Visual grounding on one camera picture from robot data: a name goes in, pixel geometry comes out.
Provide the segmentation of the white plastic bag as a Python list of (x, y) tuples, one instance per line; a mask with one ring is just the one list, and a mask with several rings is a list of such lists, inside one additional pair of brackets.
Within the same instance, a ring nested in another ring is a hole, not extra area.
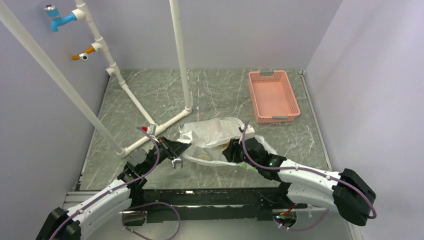
[(212, 118), (205, 121), (185, 123), (179, 127), (177, 142), (191, 144), (182, 157), (193, 163), (209, 167), (238, 166), (253, 169), (246, 162), (227, 162), (223, 151), (229, 147), (231, 139), (242, 137), (240, 125), (245, 125), (236, 117)]

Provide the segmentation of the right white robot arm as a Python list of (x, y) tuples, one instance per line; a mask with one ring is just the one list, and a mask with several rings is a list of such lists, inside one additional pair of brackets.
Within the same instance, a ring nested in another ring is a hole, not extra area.
[(322, 207), (357, 226), (377, 217), (376, 193), (352, 169), (338, 172), (305, 166), (272, 153), (255, 138), (232, 139), (222, 153), (228, 163), (247, 164), (265, 179), (278, 181), (275, 200), (282, 208), (291, 204)]

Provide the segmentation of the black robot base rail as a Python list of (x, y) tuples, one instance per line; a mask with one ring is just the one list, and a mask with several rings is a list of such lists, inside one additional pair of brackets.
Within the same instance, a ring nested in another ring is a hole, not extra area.
[(270, 221), (281, 212), (306, 208), (281, 187), (144, 189), (123, 211), (124, 223), (141, 226), (165, 221), (255, 219)]

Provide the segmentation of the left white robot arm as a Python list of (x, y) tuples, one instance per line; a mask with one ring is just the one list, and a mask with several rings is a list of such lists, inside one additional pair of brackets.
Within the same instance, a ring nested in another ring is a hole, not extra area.
[(180, 156), (191, 145), (159, 137), (149, 151), (137, 150), (127, 159), (118, 177), (89, 199), (68, 209), (57, 207), (46, 218), (36, 239), (81, 240), (88, 237), (114, 215), (137, 210), (147, 204), (146, 176), (164, 160), (182, 164)]

